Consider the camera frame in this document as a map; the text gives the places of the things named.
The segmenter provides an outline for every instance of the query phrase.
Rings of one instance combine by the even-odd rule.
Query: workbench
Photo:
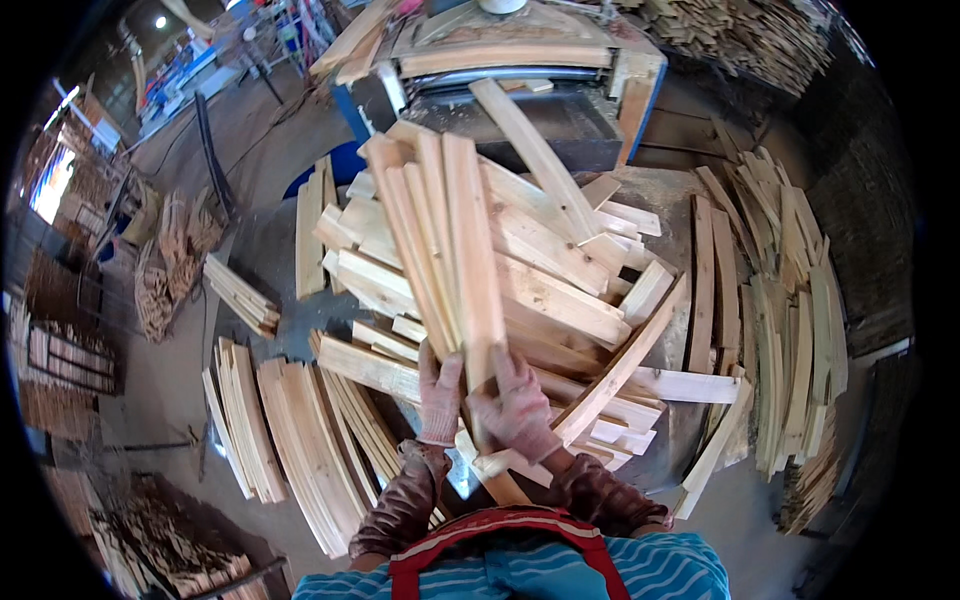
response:
[[[612,200],[652,210],[659,214],[662,237],[644,236],[647,248],[681,271],[692,273],[691,201],[694,193],[706,194],[693,173],[621,166],[611,175],[623,183]],[[584,184],[595,173],[579,173],[575,179]],[[341,194],[341,205],[345,205]],[[250,329],[225,305],[217,311],[212,346],[219,336],[249,344],[254,363],[279,355],[288,360],[310,362],[314,356],[307,344],[311,328],[350,339],[354,319],[372,322],[374,314],[360,310],[356,298],[349,293],[334,296],[327,287],[304,301],[297,301],[294,277],[294,240],[296,199],[283,201],[274,209],[254,212],[238,226],[229,267],[280,307],[281,317],[274,340],[253,335]],[[654,345],[643,365],[680,370],[683,367],[690,303],[686,300],[663,335]],[[413,437],[420,429],[416,412],[404,402],[394,401],[380,393],[372,394],[386,422],[398,440]],[[656,492],[678,485],[700,441],[705,404],[668,402],[669,408],[654,425],[657,436],[643,456],[634,457],[616,473],[624,481],[645,492]],[[516,476],[531,499],[542,497],[543,488]],[[454,514],[482,508],[489,502],[484,491],[473,493],[479,481],[459,456],[444,486],[444,504]],[[464,503],[460,498],[472,494]]]

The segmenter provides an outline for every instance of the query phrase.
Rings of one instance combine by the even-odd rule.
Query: person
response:
[[[673,534],[669,509],[618,480],[589,454],[572,455],[550,429],[550,403],[526,361],[492,350],[499,398],[466,403],[505,447],[553,474],[550,506],[478,511],[427,534],[450,469],[464,361],[438,369],[420,346],[416,440],[400,443],[391,481],[349,544],[347,571],[307,575],[294,600],[323,598],[730,598],[727,572],[696,534]]]

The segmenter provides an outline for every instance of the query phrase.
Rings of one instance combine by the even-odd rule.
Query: pink glove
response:
[[[515,449],[531,464],[538,463],[563,445],[550,429],[550,400],[543,395],[537,375],[522,356],[495,346],[492,358],[500,397],[493,400],[483,394],[471,394],[467,396],[467,405],[501,444]]]
[[[429,340],[420,342],[420,420],[423,428],[417,439],[424,444],[454,446],[457,419],[460,417],[460,374],[464,357],[454,352],[446,357],[437,373],[437,355]]]

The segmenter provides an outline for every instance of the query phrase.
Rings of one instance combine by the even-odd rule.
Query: cable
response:
[[[197,113],[194,113],[194,115],[190,117],[190,120],[186,122],[186,125],[184,125],[183,128],[179,132],[177,132],[177,136],[174,137],[173,141],[170,142],[170,145],[167,146],[167,151],[163,153],[163,158],[160,160],[160,164],[156,166],[156,170],[153,173],[145,173],[144,175],[146,175],[147,177],[155,177],[156,174],[160,172],[160,169],[163,168],[163,163],[167,161],[167,157],[168,155],[170,155],[170,151],[177,144],[177,140],[180,139],[180,136],[183,135],[183,132],[190,129],[190,125],[193,124],[196,118],[197,118]]]

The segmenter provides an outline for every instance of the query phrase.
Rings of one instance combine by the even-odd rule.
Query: table saw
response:
[[[359,142],[402,117],[470,137],[480,154],[522,173],[467,85],[548,80],[547,91],[520,88],[510,97],[569,171],[610,171],[633,157],[666,64],[643,32],[600,7],[531,0],[504,15],[467,2],[405,17],[384,37],[367,76],[349,81],[335,72],[331,87]]]

